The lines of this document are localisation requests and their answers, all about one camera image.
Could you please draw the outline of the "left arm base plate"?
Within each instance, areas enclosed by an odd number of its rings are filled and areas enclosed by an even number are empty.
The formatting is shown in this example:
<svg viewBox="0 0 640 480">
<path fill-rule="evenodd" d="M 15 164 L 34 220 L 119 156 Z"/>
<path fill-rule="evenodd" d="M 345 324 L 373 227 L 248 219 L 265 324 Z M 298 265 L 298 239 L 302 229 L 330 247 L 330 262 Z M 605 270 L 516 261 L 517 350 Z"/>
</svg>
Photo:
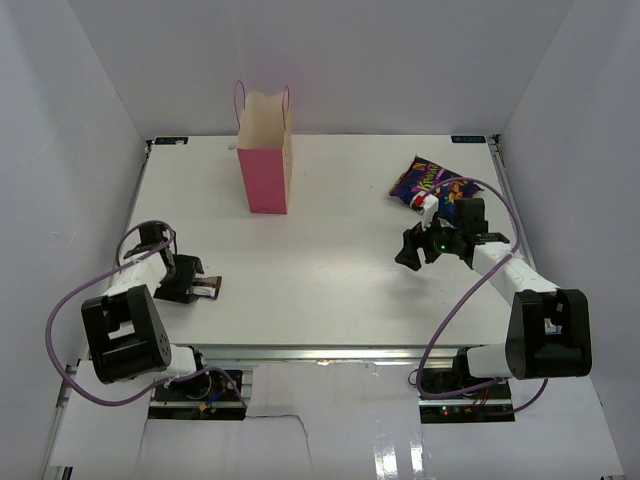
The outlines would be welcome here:
<svg viewBox="0 0 640 480">
<path fill-rule="evenodd" d="M 232 382 L 217 372 L 205 374 L 191 384 L 172 383 L 151 396 L 148 418 L 154 420 L 235 421 L 245 409 Z"/>
</svg>

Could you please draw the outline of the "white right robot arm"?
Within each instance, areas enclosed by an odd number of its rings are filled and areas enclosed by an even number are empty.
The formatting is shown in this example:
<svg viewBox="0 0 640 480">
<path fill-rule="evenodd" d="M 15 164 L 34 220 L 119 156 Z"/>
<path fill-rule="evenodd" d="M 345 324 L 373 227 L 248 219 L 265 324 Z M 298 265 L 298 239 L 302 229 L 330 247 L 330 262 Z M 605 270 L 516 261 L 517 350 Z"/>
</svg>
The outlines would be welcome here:
<svg viewBox="0 0 640 480">
<path fill-rule="evenodd" d="M 433 195 L 418 201 L 421 221 L 403 233 L 396 262 L 413 271 L 454 255 L 484 277 L 510 307 L 506 339 L 471 347 L 465 365 L 451 374 L 453 390 L 472 399 L 488 378 L 583 377 L 592 368 L 588 300 L 578 289 L 562 289 L 543 278 L 511 250 L 510 241 L 492 232 L 482 199 L 459 199 L 454 219 L 441 219 Z"/>
</svg>

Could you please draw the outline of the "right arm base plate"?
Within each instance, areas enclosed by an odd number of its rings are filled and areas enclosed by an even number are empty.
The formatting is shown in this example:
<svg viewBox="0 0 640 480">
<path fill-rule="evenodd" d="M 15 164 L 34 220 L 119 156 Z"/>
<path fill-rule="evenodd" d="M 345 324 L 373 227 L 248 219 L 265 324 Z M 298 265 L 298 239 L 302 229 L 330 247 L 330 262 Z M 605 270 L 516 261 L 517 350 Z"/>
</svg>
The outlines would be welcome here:
<svg viewBox="0 0 640 480">
<path fill-rule="evenodd" d="M 487 379 L 464 377 L 452 367 L 426 368 L 421 387 L 432 395 L 446 393 L 442 399 L 419 400 L 423 425 L 514 422 L 511 389 L 507 383 L 479 388 Z"/>
</svg>

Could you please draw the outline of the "purple nut snack bag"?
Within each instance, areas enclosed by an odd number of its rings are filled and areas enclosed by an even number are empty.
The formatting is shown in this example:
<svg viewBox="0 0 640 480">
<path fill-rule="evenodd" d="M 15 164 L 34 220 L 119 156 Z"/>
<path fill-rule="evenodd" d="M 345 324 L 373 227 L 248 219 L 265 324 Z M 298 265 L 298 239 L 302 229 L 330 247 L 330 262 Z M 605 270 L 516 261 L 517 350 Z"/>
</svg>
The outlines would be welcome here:
<svg viewBox="0 0 640 480">
<path fill-rule="evenodd" d="M 399 199 L 414 211 L 421 211 L 424 197 L 431 189 L 439 199 L 438 215 L 441 219 L 453 223 L 455 219 L 454 202 L 460 199 L 474 198 L 482 188 L 476 183 L 461 180 L 461 176 L 433 161 L 415 156 L 408 169 L 396 180 L 388 195 Z"/>
</svg>

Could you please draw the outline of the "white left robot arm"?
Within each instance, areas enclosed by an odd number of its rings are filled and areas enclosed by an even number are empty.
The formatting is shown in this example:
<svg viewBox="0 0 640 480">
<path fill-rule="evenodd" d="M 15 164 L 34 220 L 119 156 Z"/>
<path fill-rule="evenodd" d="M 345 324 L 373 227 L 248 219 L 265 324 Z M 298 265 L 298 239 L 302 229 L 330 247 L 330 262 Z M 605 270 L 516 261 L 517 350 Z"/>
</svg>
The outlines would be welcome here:
<svg viewBox="0 0 640 480">
<path fill-rule="evenodd" d="M 199 399 L 211 387 L 211 374 L 191 347 L 171 343 L 155 302 L 189 305 L 194 281 L 204 272 L 196 256 L 171 251 L 175 232 L 168 224 L 147 221 L 137 227 L 139 243 L 124 259 L 130 265 L 99 297 L 85 301 L 81 315 L 91 359 L 104 384 L 140 375 L 177 377 L 188 398 Z"/>
</svg>

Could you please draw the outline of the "dark brown snack bar packet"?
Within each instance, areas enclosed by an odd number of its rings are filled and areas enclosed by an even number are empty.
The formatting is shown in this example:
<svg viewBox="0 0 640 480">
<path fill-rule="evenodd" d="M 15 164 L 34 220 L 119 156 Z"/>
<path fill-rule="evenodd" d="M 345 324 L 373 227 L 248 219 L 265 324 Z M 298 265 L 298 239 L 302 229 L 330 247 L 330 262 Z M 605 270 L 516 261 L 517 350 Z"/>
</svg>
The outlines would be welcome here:
<svg viewBox="0 0 640 480">
<path fill-rule="evenodd" d="M 216 300 L 222 285 L 221 276 L 198 277 L 192 282 L 191 292 L 197 297 Z"/>
</svg>

